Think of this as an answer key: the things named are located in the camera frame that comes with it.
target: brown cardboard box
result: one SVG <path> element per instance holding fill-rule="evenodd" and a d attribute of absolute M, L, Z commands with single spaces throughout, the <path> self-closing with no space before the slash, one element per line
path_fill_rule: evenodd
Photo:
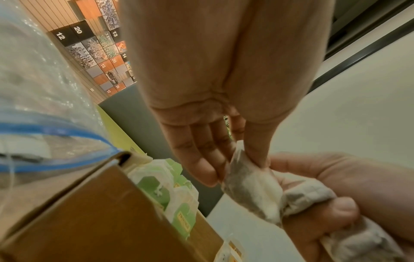
<path fill-rule="evenodd" d="M 138 158 L 120 154 L 28 213 L 0 243 L 0 260 L 212 262 L 221 238 L 198 215 L 186 244 L 123 173 Z"/>

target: white string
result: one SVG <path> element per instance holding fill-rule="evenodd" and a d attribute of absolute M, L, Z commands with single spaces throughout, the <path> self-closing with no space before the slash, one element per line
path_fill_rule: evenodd
<path fill-rule="evenodd" d="M 7 143 L 4 141 L 4 138 L 0 138 L 0 141 L 3 144 L 3 148 L 5 150 L 6 160 L 9 166 L 9 177 L 10 177 L 9 190 L 6 193 L 6 196 L 3 199 L 3 202 L 0 203 L 0 215 L 1 215 L 4 207 L 6 206 L 7 202 L 10 200 L 10 197 L 12 194 L 12 189 L 13 189 L 14 179 L 15 179 L 15 168 L 14 168 L 14 162 L 13 162 L 12 156 L 9 152 L 9 148 L 7 147 Z"/>

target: gray partition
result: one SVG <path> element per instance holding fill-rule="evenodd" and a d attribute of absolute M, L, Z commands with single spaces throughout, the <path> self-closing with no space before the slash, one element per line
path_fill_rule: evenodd
<path fill-rule="evenodd" d="M 132 85 L 103 101 L 99 106 L 128 134 L 128 136 L 149 156 L 153 158 L 174 157 L 161 132 L 158 123 L 147 109 L 136 85 Z M 200 192 L 199 210 L 207 216 L 223 194 L 219 186 L 208 188 L 193 179 L 186 170 L 188 178 Z"/>

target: printed number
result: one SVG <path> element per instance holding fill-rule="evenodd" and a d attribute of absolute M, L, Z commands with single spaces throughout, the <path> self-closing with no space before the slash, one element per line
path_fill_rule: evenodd
<path fill-rule="evenodd" d="M 56 36 L 59 37 L 60 40 L 63 40 L 66 38 L 61 32 L 59 32 Z"/>
<path fill-rule="evenodd" d="M 81 34 L 82 30 L 79 26 L 74 27 L 74 29 L 76 30 L 76 33 Z"/>

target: hand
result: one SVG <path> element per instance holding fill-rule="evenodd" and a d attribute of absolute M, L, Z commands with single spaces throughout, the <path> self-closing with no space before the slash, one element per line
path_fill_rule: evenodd
<path fill-rule="evenodd" d="M 123 0 L 138 88 L 181 164 L 208 186 L 244 139 L 268 166 L 276 127 L 323 60 L 333 0 Z"/>
<path fill-rule="evenodd" d="M 270 167 L 316 178 L 339 196 L 283 220 L 286 233 L 307 262 L 332 261 L 319 238 L 350 225 L 360 213 L 389 232 L 407 261 L 414 261 L 414 170 L 342 153 L 281 153 L 271 156 Z M 297 184 L 288 179 L 280 182 L 284 189 Z"/>

